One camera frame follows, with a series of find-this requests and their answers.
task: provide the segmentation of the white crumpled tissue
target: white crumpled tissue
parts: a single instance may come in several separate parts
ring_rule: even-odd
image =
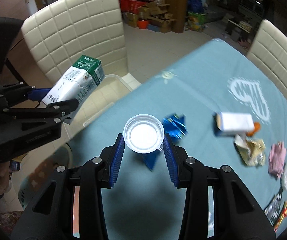
[[[287,162],[285,164],[284,171],[282,174],[282,188],[284,190],[287,190]]]

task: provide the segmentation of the chair backrest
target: chair backrest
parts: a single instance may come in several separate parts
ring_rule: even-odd
[[[257,31],[247,59],[254,63],[287,99],[287,37],[268,20]]]
[[[58,0],[25,20],[24,39],[53,84],[84,54],[105,74],[128,73],[119,0]]]

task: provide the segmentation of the cream leather chair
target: cream leather chair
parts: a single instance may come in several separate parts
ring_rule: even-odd
[[[66,125],[70,138],[132,91],[120,78],[129,71],[118,0],[58,0],[26,19],[21,30],[37,65],[53,84],[81,55],[102,62],[107,78]]]
[[[287,37],[268,20],[260,24],[247,53],[287,99]]]

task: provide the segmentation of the teal tablecloth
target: teal tablecloth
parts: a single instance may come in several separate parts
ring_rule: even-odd
[[[188,134],[180,145],[187,154],[207,166],[230,165],[265,208],[280,188],[280,180],[268,174],[268,155],[273,143],[285,141],[287,147],[286,99],[253,63],[222,40],[208,42],[166,71],[170,73],[151,78],[75,136],[70,143],[74,165],[83,165],[113,145],[136,114],[151,114],[159,120],[172,113],[184,114]],[[171,79],[163,78],[172,74]],[[262,124],[255,137],[266,144],[264,166],[245,167],[233,138],[214,136],[212,115],[218,111],[251,113]],[[109,239],[178,239],[185,194],[185,189],[177,190],[170,182],[163,155],[150,171],[126,147],[115,187],[102,190]],[[287,200],[287,191],[282,200]],[[213,212],[211,199],[209,205]],[[286,226],[287,218],[277,235]]]

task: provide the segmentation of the pink crumpled tissue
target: pink crumpled tissue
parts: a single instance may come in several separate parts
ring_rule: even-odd
[[[268,168],[268,172],[270,174],[275,175],[278,178],[281,177],[285,164],[286,153],[287,149],[284,146],[284,142],[278,142],[271,146]]]

